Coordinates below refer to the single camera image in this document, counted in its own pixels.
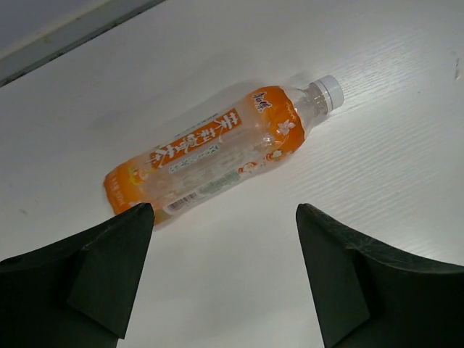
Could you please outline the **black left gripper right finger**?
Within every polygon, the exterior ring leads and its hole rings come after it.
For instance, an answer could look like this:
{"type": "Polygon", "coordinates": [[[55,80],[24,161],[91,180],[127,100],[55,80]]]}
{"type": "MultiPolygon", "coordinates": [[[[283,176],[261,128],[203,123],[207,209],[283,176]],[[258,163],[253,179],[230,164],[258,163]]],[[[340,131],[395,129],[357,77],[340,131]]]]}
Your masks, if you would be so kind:
{"type": "Polygon", "coordinates": [[[325,347],[461,347],[463,267],[356,231],[311,204],[296,212],[325,347]]]}

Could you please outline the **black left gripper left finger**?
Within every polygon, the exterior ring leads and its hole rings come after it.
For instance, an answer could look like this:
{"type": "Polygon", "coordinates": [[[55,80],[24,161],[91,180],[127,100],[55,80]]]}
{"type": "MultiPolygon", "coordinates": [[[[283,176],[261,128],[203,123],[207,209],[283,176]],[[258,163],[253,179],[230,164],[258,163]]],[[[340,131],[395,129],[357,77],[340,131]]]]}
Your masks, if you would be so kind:
{"type": "Polygon", "coordinates": [[[1,261],[2,347],[116,347],[128,330],[154,210],[138,204],[1,261]]]}

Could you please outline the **orange label tea bottle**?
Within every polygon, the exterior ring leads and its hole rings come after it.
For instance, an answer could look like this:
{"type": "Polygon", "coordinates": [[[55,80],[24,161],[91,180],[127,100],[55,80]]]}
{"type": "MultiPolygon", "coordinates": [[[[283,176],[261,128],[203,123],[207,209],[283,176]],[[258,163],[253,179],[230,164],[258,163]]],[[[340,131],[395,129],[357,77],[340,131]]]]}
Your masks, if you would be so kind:
{"type": "Polygon", "coordinates": [[[295,153],[316,120],[344,103],[331,75],[306,88],[263,86],[118,165],[103,182],[116,215],[147,203],[154,224],[265,173],[295,153]]]}

